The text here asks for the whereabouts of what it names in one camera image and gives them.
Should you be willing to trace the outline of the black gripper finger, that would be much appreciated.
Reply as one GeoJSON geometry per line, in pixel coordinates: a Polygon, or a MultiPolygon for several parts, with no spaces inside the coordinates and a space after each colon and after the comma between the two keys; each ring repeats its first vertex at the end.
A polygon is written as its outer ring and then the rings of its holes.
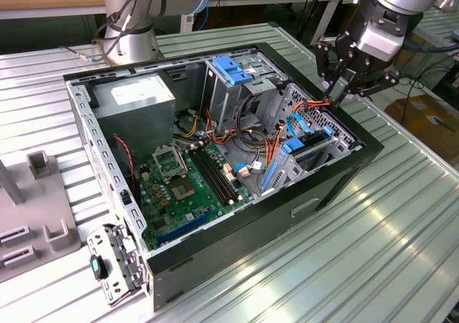
{"type": "Polygon", "coordinates": [[[382,75],[369,80],[366,80],[366,76],[363,73],[357,73],[351,78],[343,91],[335,99],[335,103],[341,103],[348,95],[368,97],[391,88],[398,83],[399,73],[393,70],[386,70],[382,75]]]}
{"type": "Polygon", "coordinates": [[[356,60],[356,43],[353,40],[351,33],[345,31],[341,33],[335,40],[334,46],[326,40],[317,41],[314,47],[314,53],[316,56],[316,67],[318,75],[323,79],[328,87],[324,93],[324,99],[332,101],[333,103],[340,103],[346,95],[355,95],[356,88],[354,76],[355,70],[353,65],[356,60]],[[331,50],[334,50],[337,56],[338,64],[332,65],[329,59],[331,50]],[[337,98],[331,98],[331,92],[339,78],[345,73],[350,73],[351,77],[348,79],[348,84],[338,95],[337,98]]]}

